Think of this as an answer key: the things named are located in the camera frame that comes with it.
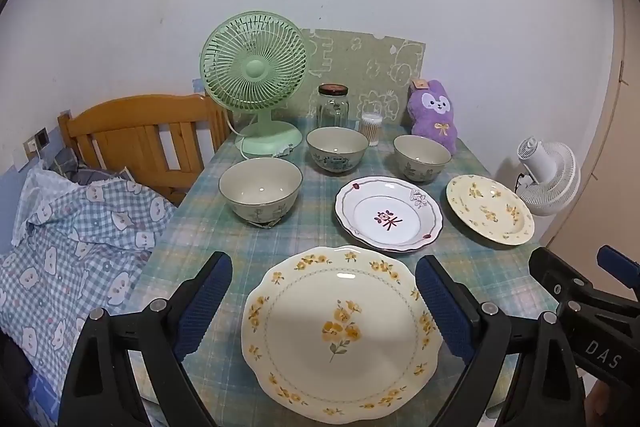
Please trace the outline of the small yellow flower plate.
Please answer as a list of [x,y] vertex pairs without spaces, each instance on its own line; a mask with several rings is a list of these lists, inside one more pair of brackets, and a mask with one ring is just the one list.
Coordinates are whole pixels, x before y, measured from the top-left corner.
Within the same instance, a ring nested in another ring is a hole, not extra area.
[[455,176],[446,186],[446,197],[456,216],[485,239],[520,246],[534,236],[535,221],[525,202],[493,179]]

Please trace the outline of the ceramic bowl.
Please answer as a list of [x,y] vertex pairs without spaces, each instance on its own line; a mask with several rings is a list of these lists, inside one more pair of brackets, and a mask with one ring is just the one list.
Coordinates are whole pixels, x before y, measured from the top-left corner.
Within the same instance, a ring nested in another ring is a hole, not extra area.
[[451,160],[446,147],[419,135],[399,135],[393,146],[400,173],[416,183],[433,182]]
[[218,181],[218,190],[239,218],[272,227],[292,209],[303,181],[303,173],[292,162],[261,157],[227,169]]

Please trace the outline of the large yellow flower plate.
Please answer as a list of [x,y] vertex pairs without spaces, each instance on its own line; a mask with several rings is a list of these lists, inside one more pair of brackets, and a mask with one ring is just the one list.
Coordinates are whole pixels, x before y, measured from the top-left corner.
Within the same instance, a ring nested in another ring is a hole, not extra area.
[[341,425],[397,411],[434,376],[442,335],[404,262],[319,246],[269,268],[248,294],[242,355],[287,409]]

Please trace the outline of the white red pattern plate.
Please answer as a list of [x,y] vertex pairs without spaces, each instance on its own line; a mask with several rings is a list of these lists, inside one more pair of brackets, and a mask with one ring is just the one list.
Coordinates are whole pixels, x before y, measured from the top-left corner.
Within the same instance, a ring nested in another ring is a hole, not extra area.
[[430,194],[392,176],[347,182],[335,196],[334,212],[354,239],[392,254],[434,243],[444,227],[442,210]]

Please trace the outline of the blue pattern bowl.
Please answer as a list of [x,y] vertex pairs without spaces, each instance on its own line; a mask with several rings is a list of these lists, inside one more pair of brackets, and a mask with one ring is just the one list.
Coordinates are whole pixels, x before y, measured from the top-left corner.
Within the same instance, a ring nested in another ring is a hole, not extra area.
[[306,142],[314,163],[329,173],[354,170],[369,147],[365,135],[343,127],[314,129],[307,134]]

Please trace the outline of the beige door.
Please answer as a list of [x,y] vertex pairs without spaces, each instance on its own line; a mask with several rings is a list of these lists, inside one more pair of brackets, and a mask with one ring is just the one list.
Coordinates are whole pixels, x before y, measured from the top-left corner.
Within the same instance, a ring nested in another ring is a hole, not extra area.
[[603,245],[639,259],[639,0],[613,0],[613,10],[612,64],[582,181],[541,243],[597,288],[629,297],[596,260]]

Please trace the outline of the white standing fan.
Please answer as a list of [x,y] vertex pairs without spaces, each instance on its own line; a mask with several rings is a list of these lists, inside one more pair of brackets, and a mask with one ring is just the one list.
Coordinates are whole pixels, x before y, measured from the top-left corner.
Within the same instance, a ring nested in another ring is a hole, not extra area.
[[580,169],[568,145],[530,136],[520,143],[516,155],[525,169],[516,181],[516,194],[534,216],[555,216],[573,202]]

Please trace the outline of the blue checkered blanket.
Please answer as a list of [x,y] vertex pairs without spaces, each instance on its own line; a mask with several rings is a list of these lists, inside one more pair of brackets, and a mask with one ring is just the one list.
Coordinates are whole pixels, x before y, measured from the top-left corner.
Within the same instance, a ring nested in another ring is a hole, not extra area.
[[1,255],[1,328],[54,392],[89,312],[125,310],[175,210],[134,181],[80,185],[40,166],[29,171]]

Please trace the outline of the wooden bed headboard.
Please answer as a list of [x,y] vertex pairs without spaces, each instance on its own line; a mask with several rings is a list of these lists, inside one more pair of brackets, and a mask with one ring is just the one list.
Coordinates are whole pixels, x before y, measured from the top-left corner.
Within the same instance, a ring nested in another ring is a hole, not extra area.
[[229,119],[207,95],[147,94],[115,98],[76,117],[63,113],[58,127],[88,166],[126,168],[178,206],[205,167],[196,127],[204,124],[217,150],[229,138]]

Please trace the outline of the plaid tablecloth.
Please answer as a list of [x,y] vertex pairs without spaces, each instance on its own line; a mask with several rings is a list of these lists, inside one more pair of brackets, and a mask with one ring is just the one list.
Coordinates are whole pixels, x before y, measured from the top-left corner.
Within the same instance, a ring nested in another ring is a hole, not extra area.
[[285,158],[217,150],[127,306],[170,297],[222,251],[231,283],[183,361],[216,424],[425,426],[464,362],[416,264],[435,256],[476,300],[536,319],[555,301],[528,272],[534,220],[464,145],[419,185],[397,126],[340,174],[343,130],[302,129]]

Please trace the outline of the purple plush bunny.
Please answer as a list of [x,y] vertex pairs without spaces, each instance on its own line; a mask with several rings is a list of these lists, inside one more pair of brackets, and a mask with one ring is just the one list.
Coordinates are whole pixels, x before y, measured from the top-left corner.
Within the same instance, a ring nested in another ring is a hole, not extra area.
[[412,120],[411,133],[457,153],[458,130],[454,124],[454,106],[438,80],[415,79],[410,82],[407,103]]

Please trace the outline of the glass jar black lid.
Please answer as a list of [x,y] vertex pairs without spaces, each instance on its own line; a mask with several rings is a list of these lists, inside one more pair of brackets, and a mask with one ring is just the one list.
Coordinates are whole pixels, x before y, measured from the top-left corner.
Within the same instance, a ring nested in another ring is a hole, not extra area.
[[349,101],[348,88],[339,83],[322,83],[318,87],[317,126],[348,126]]

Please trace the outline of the green desk fan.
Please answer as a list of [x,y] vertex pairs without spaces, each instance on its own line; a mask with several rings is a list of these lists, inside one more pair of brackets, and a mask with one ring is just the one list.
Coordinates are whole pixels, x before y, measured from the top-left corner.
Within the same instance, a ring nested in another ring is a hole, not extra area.
[[208,36],[200,54],[205,92],[230,112],[253,116],[236,134],[242,156],[283,157],[302,143],[294,124],[274,119],[272,111],[303,84],[307,65],[307,40],[278,14],[243,12]]

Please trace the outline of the cotton swab container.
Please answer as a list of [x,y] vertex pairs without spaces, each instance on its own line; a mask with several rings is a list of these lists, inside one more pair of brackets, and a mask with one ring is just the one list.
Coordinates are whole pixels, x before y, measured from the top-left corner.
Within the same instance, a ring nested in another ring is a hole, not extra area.
[[363,112],[360,116],[359,131],[368,139],[370,146],[377,146],[382,132],[383,116],[378,113]]

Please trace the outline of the green cartoon mat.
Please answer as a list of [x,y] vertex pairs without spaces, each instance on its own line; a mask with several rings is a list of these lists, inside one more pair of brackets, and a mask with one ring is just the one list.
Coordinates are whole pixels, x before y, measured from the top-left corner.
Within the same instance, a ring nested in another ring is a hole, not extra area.
[[405,118],[409,84],[421,76],[426,45],[364,32],[305,29],[309,62],[304,83],[288,100],[285,113],[314,118],[322,83],[348,88],[349,118],[377,113],[385,122]]

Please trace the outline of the wall socket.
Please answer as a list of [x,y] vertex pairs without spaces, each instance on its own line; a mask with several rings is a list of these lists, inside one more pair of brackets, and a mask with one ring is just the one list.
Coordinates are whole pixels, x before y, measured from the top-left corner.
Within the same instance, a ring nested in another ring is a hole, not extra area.
[[34,138],[39,150],[41,150],[43,147],[46,147],[50,143],[49,135],[46,128],[43,128],[40,131],[38,131],[34,135]]

